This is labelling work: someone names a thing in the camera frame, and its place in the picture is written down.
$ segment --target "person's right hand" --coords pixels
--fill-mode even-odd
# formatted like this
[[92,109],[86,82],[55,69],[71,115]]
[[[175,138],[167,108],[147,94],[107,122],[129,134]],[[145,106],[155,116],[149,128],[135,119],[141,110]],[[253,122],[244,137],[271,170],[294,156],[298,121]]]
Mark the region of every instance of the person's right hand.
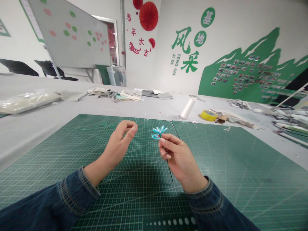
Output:
[[162,134],[158,143],[159,152],[185,192],[198,192],[206,187],[207,179],[202,175],[189,147],[172,134]]

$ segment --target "green mountain wall mural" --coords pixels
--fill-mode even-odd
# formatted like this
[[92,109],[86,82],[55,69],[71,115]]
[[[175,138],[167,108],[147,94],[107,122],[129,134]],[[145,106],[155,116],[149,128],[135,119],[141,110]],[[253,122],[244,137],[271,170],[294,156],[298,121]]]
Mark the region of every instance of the green mountain wall mural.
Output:
[[[258,103],[271,103],[279,95],[295,91],[285,87],[308,68],[308,55],[278,65],[281,49],[273,51],[279,27],[250,45],[238,48],[204,68],[199,94]],[[304,94],[294,97],[303,98]]]

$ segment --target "plastic bag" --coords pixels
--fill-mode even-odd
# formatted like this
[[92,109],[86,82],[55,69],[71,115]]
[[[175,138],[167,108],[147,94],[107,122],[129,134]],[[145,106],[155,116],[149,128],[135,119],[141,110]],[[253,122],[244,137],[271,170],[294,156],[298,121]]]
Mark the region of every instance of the plastic bag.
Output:
[[0,101],[0,114],[19,114],[58,101],[61,96],[52,91],[35,90]]

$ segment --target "white table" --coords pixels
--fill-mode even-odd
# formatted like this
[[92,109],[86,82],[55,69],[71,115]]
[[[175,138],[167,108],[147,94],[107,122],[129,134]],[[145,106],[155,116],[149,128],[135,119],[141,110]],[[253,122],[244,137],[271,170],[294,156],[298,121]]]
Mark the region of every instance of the white table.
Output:
[[[74,82],[26,75],[0,75],[0,100],[18,94],[32,92],[34,89],[49,89],[53,91],[86,91],[98,84]],[[122,90],[122,87],[104,86],[112,90]],[[105,116],[127,116],[147,119],[176,120],[189,100],[188,95],[174,94],[172,100],[160,100],[146,97],[144,101],[113,102],[110,98],[93,98],[85,96],[78,102],[59,101],[55,105],[25,112],[19,115],[9,115],[0,118],[0,172],[25,155],[78,114]],[[226,99],[199,96],[205,102],[197,101],[188,121],[198,121],[204,124],[215,124],[199,118],[202,110],[216,108],[232,111],[265,128],[245,130],[261,139],[298,165],[308,170],[307,150],[279,135],[273,133],[276,128],[271,124],[273,118],[254,113],[249,110],[229,106]],[[226,122],[225,125],[241,126]]]

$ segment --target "hand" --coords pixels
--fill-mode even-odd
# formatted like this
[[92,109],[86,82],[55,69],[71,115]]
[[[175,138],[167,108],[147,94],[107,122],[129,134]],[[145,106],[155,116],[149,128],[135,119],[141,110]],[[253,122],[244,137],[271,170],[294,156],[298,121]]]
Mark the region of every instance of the hand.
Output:
[[184,191],[194,193],[207,186],[207,179],[200,172],[192,152],[182,140],[172,134],[162,134],[158,146],[161,157],[168,161],[170,170]]
[[85,174],[94,186],[121,162],[137,130],[138,125],[134,121],[121,121],[110,136],[103,154],[84,168]]

